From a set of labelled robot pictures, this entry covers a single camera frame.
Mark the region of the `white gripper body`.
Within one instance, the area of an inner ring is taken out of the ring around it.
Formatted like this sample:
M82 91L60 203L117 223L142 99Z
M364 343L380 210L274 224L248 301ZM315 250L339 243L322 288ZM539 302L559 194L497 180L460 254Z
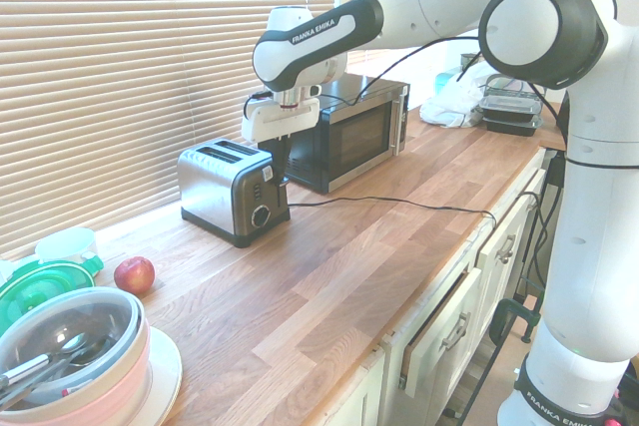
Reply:
M319 119L320 101L311 98L296 107L283 108L271 98L249 99L242 118L242 137L260 143L314 127Z

